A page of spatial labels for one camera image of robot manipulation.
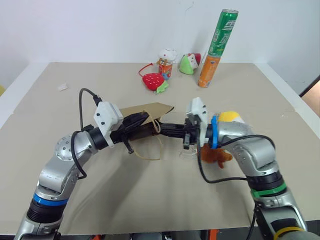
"blue ring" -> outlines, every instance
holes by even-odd
[[[216,149],[218,147],[218,119],[217,116],[214,115],[211,119],[212,126],[212,149]]]
[[[33,199],[39,204],[46,205],[46,206],[54,206],[54,207],[65,205],[65,204],[67,204],[67,202],[69,200],[69,199],[66,199],[66,200],[61,200],[61,201],[50,201],[50,200],[46,200],[46,199],[39,197],[37,194],[33,195]]]

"green soda can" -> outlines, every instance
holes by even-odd
[[[198,80],[199,87],[207,88],[214,77],[237,17],[236,10],[222,10]]]
[[[236,23],[238,11],[232,9],[223,9],[214,35],[210,44],[208,54],[212,57],[221,57],[224,52],[232,29]]]

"orange can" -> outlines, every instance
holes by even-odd
[[[164,80],[168,80],[171,77],[172,65],[172,63],[159,64],[159,73],[164,77]]]
[[[220,62],[220,57],[207,55],[198,80],[199,87],[207,88],[214,77],[215,71]]]

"santa figurine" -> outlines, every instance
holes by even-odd
[[[194,69],[196,69],[201,61],[200,53],[188,53],[183,55],[179,70],[180,72],[188,75],[194,74]]]

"red strawberry toy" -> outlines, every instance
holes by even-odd
[[[144,82],[145,86],[150,89],[151,91],[156,91],[156,93],[164,92],[165,89],[169,86],[165,78],[160,73],[147,73],[146,75],[141,75],[140,72],[148,66],[152,66],[153,64],[150,63],[143,68],[140,69],[138,72],[139,75],[142,77],[142,81]]]

